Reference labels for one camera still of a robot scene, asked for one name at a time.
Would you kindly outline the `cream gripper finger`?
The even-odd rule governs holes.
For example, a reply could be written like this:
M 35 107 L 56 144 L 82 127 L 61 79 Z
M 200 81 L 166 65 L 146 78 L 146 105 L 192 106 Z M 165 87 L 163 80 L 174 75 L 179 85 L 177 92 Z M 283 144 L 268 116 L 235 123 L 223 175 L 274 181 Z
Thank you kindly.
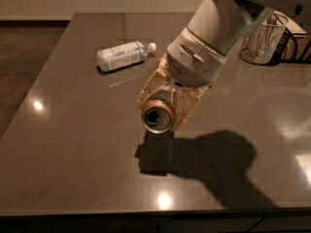
M 140 92 L 136 104 L 139 109 L 143 108 L 153 95 L 171 85 L 172 77 L 169 73 L 168 61 L 165 56 L 159 61 L 157 69 L 151 74 Z
M 206 93 L 209 86 L 184 87 L 175 85 L 174 88 L 173 106 L 176 117 L 170 128 L 171 131 L 181 128 L 190 119 L 200 102 L 201 96 Z

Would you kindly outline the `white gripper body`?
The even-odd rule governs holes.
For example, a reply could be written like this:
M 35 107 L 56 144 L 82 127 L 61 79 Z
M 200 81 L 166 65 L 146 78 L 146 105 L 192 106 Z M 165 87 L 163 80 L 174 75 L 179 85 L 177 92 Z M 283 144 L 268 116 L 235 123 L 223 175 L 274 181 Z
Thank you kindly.
M 187 28 L 167 47 L 171 77 L 186 87 L 201 87 L 215 81 L 226 58 L 196 38 Z

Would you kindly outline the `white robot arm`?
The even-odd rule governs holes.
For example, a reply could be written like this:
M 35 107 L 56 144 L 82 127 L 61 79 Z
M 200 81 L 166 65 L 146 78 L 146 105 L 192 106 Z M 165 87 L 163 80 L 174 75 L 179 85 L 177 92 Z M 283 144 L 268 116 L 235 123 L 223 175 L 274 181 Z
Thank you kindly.
M 227 53 L 275 11 L 310 30 L 311 0 L 203 0 L 138 96 L 145 127 L 161 134 L 183 125 L 220 74 Z

